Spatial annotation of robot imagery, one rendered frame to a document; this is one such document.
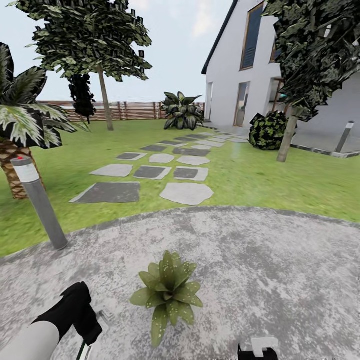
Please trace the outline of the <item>insectifuge atomizer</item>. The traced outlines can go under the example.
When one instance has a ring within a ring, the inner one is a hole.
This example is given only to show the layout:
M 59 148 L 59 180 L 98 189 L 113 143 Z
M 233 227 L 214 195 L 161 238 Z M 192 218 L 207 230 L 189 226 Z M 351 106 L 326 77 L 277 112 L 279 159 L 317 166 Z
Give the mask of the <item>insectifuge atomizer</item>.
M 87 346 L 86 342 L 83 341 L 76 360 L 89 360 L 94 344 L 95 342 L 93 342 L 90 346 Z

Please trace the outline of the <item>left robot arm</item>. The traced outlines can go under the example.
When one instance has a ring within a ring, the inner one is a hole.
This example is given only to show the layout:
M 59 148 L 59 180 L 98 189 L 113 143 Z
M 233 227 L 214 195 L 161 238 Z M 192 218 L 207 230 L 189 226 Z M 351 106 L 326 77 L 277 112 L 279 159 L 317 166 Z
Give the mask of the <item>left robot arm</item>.
M 87 284 L 77 282 L 51 301 L 14 341 L 0 352 L 0 360 L 50 360 L 72 325 L 89 347 L 103 332 L 100 317 L 111 328 L 115 313 L 106 302 L 92 308 Z

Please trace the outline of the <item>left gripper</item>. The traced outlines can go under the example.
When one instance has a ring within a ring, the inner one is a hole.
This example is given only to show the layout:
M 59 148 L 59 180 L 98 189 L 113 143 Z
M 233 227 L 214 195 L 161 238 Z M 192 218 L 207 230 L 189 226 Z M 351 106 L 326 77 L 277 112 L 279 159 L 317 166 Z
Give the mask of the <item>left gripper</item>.
M 99 335 L 103 332 L 101 325 L 97 321 L 96 314 L 93 308 L 90 311 L 89 316 L 81 323 L 73 324 L 76 331 L 83 337 L 86 345 L 89 347 Z

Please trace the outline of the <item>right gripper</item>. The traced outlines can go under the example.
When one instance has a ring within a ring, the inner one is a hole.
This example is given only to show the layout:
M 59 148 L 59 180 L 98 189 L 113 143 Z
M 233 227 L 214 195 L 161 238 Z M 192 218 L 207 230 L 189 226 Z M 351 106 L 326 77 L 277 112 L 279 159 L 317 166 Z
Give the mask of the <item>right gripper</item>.
M 277 360 L 277 353 L 272 348 L 262 350 L 263 357 L 256 357 L 252 351 L 241 351 L 238 345 L 238 360 Z

